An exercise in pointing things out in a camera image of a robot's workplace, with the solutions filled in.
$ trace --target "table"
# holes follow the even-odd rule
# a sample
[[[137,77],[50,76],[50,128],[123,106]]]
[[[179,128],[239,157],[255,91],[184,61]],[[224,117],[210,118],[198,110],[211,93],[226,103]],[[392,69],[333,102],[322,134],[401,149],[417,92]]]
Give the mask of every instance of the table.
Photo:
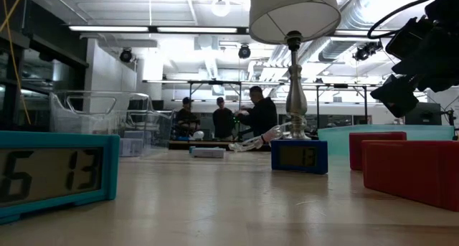
[[[349,160],[328,175],[271,171],[270,154],[121,159],[118,197],[0,226],[0,245],[455,245],[459,213],[365,189]]]

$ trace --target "man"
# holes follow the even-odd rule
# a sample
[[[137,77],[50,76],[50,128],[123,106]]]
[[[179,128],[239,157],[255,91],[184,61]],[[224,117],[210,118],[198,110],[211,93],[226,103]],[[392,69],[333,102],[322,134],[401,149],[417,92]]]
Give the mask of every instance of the man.
[[[214,111],[215,138],[221,141],[232,141],[232,129],[235,122],[232,111],[224,106],[224,99],[217,98],[218,109]]]
[[[177,124],[191,132],[199,130],[200,122],[195,114],[191,113],[191,100],[186,97],[181,102],[183,103],[183,108],[177,113]]]
[[[263,97],[263,90],[259,86],[250,88],[250,100],[255,107],[245,108],[248,114],[239,113],[237,117],[242,124],[253,129],[254,136],[260,136],[278,124],[278,112],[271,98]]]

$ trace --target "red box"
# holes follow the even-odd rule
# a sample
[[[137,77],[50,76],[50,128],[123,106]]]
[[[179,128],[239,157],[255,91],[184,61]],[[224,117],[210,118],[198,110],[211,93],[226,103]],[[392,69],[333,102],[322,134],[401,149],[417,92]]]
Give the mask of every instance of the red box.
[[[459,212],[459,142],[362,141],[366,188]]]
[[[361,142],[364,140],[407,140],[405,132],[376,132],[376,133],[350,133],[349,134],[349,160],[351,170],[361,171]]]

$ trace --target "lamp stand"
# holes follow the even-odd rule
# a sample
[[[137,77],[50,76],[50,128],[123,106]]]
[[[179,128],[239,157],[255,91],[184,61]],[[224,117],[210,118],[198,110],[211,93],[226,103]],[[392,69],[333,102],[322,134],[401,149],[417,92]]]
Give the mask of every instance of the lamp stand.
[[[300,32],[292,31],[285,38],[288,49],[292,54],[292,65],[288,68],[290,73],[290,90],[288,91],[286,111],[292,118],[290,137],[293,140],[310,140],[304,133],[306,124],[303,123],[303,116],[308,111],[308,102],[301,86],[301,65],[298,64],[298,49],[301,45],[302,36]]]

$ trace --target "lampshade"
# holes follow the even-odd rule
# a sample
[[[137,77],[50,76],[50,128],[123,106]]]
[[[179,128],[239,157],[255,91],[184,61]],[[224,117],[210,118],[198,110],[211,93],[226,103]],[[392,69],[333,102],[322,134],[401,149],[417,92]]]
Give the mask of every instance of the lampshade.
[[[290,31],[302,42],[335,30],[341,21],[336,0],[251,0],[250,36],[266,44],[285,43]]]

